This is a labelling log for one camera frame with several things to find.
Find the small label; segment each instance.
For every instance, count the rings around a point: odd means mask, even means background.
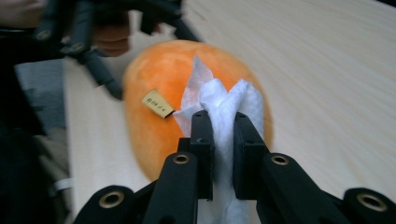
[[[175,111],[175,109],[170,106],[165,101],[165,99],[163,99],[157,90],[149,91],[148,94],[143,98],[142,103],[163,119]]]

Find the wooden table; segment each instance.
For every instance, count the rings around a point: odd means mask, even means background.
[[[205,42],[259,78],[272,151],[292,156],[337,197],[366,187],[396,202],[396,8],[371,0],[200,0],[187,1],[185,13]],[[170,32],[135,31],[134,49],[106,62],[121,78],[135,55]],[[103,187],[138,190],[148,181],[130,149],[123,103],[64,64],[76,214]]]

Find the brass grommet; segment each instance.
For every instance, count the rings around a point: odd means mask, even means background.
[[[358,194],[357,198],[361,204],[377,212],[385,212],[388,210],[387,205],[372,194],[361,193]]]
[[[173,161],[174,161],[174,163],[176,163],[176,164],[184,164],[184,163],[189,162],[189,160],[190,160],[190,157],[187,156],[187,155],[184,155],[184,154],[176,155],[176,156],[173,158]]]
[[[103,208],[112,208],[122,203],[123,200],[124,194],[119,190],[115,190],[102,196],[99,205]]]
[[[271,161],[273,163],[278,164],[278,165],[287,165],[287,164],[289,164],[288,158],[285,158],[283,156],[277,156],[277,155],[273,156],[273,157],[271,157]]]

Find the white paper towel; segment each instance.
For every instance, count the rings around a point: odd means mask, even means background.
[[[198,222],[252,223],[248,202],[237,200],[233,191],[233,120],[236,112],[246,114],[263,137],[262,95],[243,79],[227,92],[221,80],[213,78],[210,69],[194,57],[181,109],[173,114],[186,137],[191,134],[191,116],[203,109],[212,123],[216,150],[213,202],[198,203]]]

